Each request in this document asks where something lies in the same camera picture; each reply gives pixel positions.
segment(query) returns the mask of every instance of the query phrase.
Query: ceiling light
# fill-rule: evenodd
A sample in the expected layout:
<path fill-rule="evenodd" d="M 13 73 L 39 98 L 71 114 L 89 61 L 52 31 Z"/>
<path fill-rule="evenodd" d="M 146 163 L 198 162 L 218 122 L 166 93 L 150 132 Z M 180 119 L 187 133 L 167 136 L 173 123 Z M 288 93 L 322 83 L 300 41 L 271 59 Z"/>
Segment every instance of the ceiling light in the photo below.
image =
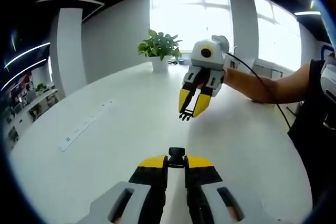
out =
<path fill-rule="evenodd" d="M 39 62 L 37 62 L 37 63 L 31 65 L 30 67 L 28 67 L 28 68 L 22 70 L 20 73 L 16 74 L 13 78 L 11 78 L 11 79 L 10 79 L 10 80 L 9 80 L 3 87 L 2 87 L 1 91 L 3 91 L 3 89 L 4 89 L 4 88 L 5 88 L 11 81 L 13 81 L 16 77 L 18 77 L 20 74 L 22 74 L 23 72 L 27 71 L 29 68 L 32 68 L 33 66 L 35 66 L 35 65 L 37 65 L 37 64 L 39 64 L 39 63 L 41 63 L 41 62 L 43 62 L 43 61 L 46 61 L 46 60 L 47 60 L 47 59 L 40 60 Z"/>
<path fill-rule="evenodd" d="M 321 15 L 320 12 L 299 12 L 299 13 L 294 13 L 296 16 L 300 15 Z"/>
<path fill-rule="evenodd" d="M 30 50 L 28 50 L 28 51 L 23 52 L 22 54 L 16 56 L 16 57 L 13 58 L 12 60 L 10 60 L 9 63 L 7 63 L 7 64 L 4 66 L 4 69 L 7 68 L 10 64 L 12 64 L 14 61 L 16 61 L 16 60 L 17 60 L 18 58 L 20 58 L 21 56 L 23 56 L 23 55 L 25 55 L 25 54 L 27 54 L 27 53 L 29 53 L 29 52 L 31 52 L 31 51 L 37 49 L 37 48 L 44 47 L 44 46 L 49 45 L 49 44 L 50 44 L 50 42 L 45 43 L 45 44 L 42 44 L 42 45 L 40 45 L 40 46 L 34 47 L 34 48 L 32 48 L 32 49 L 30 49 Z"/>

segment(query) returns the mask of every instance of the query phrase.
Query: office room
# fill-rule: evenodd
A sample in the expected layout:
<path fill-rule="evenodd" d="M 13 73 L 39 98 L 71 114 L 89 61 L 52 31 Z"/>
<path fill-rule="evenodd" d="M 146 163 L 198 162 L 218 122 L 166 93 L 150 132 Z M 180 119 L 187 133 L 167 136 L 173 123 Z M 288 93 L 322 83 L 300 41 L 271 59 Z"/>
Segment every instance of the office room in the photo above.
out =
<path fill-rule="evenodd" d="M 9 6 L 2 157 L 35 223 L 317 223 L 326 214 L 330 0 Z"/>

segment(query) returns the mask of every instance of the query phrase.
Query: black cable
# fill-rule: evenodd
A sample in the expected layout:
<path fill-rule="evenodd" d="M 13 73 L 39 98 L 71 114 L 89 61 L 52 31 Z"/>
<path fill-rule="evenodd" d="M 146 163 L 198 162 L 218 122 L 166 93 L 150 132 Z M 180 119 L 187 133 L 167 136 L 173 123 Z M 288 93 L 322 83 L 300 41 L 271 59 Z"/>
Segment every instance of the black cable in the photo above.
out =
<path fill-rule="evenodd" d="M 277 106 L 278 109 L 280 110 L 280 112 L 281 112 L 283 118 L 285 119 L 285 121 L 286 121 L 288 127 L 290 128 L 290 124 L 289 124 L 289 122 L 288 122 L 288 120 L 287 120 L 287 118 L 286 118 L 284 112 L 282 111 L 282 109 L 280 108 L 279 104 L 277 103 L 277 100 L 275 99 L 273 93 L 272 93 L 272 92 L 270 91 L 270 89 L 264 84 L 264 82 L 263 82 L 262 79 L 259 77 L 259 75 L 257 75 L 257 74 L 253 71 L 252 68 L 250 68 L 245 62 L 243 62 L 243 61 L 242 61 L 241 59 L 239 59 L 238 57 L 236 57 L 236 56 L 234 56 L 234 55 L 232 55 L 232 54 L 230 54 L 230 53 L 227 53 L 227 54 L 230 55 L 231 57 L 235 58 L 235 59 L 238 60 L 239 62 L 241 62 L 245 67 L 247 67 L 247 68 L 248 68 L 248 69 L 249 69 L 249 70 L 250 70 L 250 71 L 251 71 L 251 72 L 258 78 L 258 80 L 261 82 L 261 84 L 264 86 L 264 88 L 265 88 L 265 89 L 269 92 L 269 94 L 271 95 L 271 97 L 272 97 L 274 103 L 276 104 L 276 106 Z"/>

